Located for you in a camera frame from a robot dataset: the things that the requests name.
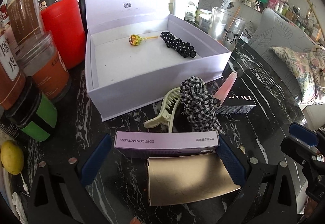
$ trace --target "glass cup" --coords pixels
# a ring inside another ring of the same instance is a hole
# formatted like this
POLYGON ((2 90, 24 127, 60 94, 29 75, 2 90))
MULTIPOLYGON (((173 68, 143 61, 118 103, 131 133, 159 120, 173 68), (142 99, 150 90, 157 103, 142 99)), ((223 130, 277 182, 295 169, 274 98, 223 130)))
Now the glass cup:
POLYGON ((233 12, 213 7, 209 35, 232 52, 245 25, 246 21, 242 17, 235 17, 233 12))

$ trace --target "metal screw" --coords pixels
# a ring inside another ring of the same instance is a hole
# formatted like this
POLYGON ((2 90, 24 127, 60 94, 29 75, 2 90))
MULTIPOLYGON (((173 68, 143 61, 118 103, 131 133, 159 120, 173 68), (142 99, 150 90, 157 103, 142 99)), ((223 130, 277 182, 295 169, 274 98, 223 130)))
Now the metal screw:
POLYGON ((287 163, 285 161, 281 161, 280 162, 280 165, 283 167, 283 168, 286 168, 287 167, 287 163))
POLYGON ((255 164, 258 163, 258 160, 257 160, 257 158, 255 158, 255 157, 251 157, 251 158, 249 159, 249 161, 250 161, 253 165, 255 165, 255 164))
POLYGON ((39 167, 44 167, 46 165, 46 162, 45 161, 42 161, 38 164, 39 167))
POLYGON ((78 161, 78 159, 76 157, 72 157, 69 159, 69 164, 75 164, 78 161))

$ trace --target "floral cushion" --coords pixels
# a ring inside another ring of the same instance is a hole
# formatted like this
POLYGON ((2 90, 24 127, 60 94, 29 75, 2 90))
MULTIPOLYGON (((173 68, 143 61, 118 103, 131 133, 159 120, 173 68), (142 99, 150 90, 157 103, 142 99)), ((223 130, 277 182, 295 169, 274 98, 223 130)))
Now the floral cushion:
POLYGON ((287 47, 270 47, 296 77, 302 96, 301 104, 324 104, 325 50, 315 45, 313 52, 299 53, 287 47))

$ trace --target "polka dot scrunchie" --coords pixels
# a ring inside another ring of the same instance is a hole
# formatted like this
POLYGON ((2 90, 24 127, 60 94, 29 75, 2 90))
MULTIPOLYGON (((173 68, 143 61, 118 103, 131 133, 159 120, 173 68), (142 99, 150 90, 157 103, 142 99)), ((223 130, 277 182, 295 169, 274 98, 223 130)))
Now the polka dot scrunchie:
POLYGON ((175 38, 169 32, 162 32, 160 37, 164 40, 168 48, 173 48, 177 53, 183 57, 195 57, 196 51, 190 43, 184 43, 181 39, 175 38))

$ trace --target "blue clamp pad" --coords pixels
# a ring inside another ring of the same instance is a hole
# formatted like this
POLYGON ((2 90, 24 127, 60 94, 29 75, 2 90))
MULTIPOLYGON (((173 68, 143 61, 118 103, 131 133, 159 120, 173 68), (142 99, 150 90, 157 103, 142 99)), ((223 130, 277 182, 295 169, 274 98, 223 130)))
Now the blue clamp pad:
POLYGON ((236 185, 243 187, 246 183, 246 170, 227 143, 219 136, 220 145, 216 149, 218 156, 236 185))
POLYGON ((319 143, 319 139, 316 133, 296 122, 290 125, 289 133, 293 137, 298 138, 309 146, 317 146, 319 143))
POLYGON ((106 134, 81 168, 80 182, 83 187, 90 185, 94 181, 103 161, 105 160, 111 148, 111 136, 109 134, 106 134))

